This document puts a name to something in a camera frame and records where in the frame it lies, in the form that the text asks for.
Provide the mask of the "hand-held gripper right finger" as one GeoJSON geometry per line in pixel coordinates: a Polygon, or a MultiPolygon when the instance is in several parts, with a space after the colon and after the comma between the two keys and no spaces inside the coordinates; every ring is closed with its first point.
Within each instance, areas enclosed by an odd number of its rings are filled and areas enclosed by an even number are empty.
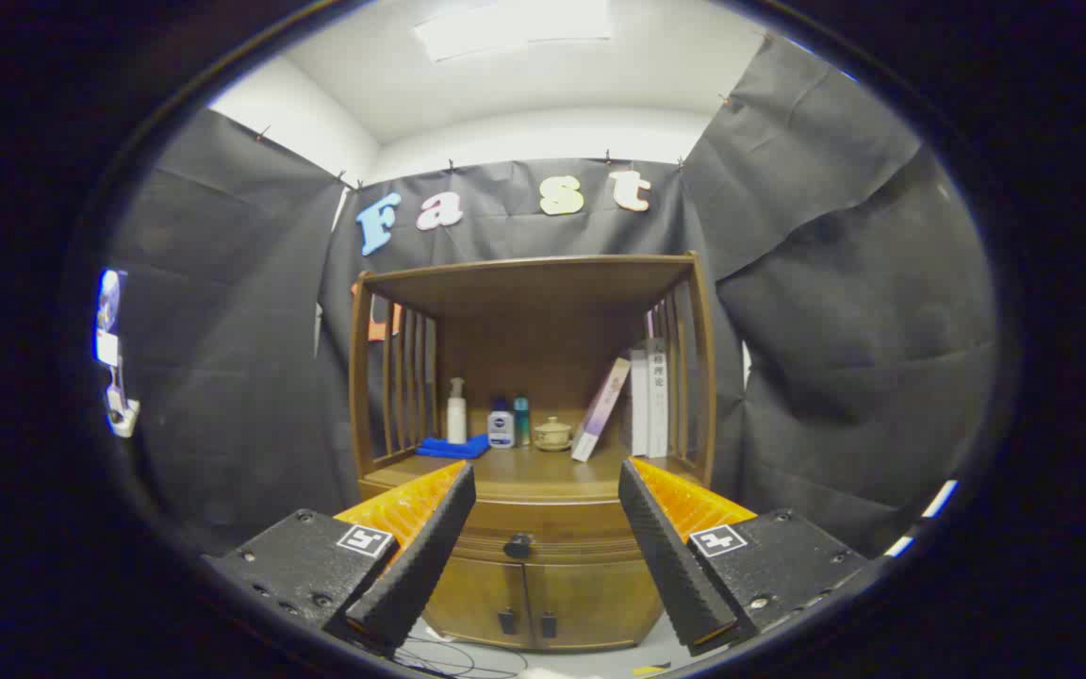
{"type": "Polygon", "coordinates": [[[869,567],[792,508],[755,513],[642,458],[621,465],[617,496],[694,656],[795,620],[869,567]]]}

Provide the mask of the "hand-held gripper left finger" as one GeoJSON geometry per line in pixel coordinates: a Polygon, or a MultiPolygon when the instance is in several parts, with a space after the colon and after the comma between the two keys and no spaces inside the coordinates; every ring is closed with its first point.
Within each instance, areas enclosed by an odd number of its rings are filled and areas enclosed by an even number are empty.
{"type": "Polygon", "coordinates": [[[402,646],[473,508],[468,461],[336,515],[298,508],[210,559],[277,615],[377,654],[402,646]]]}

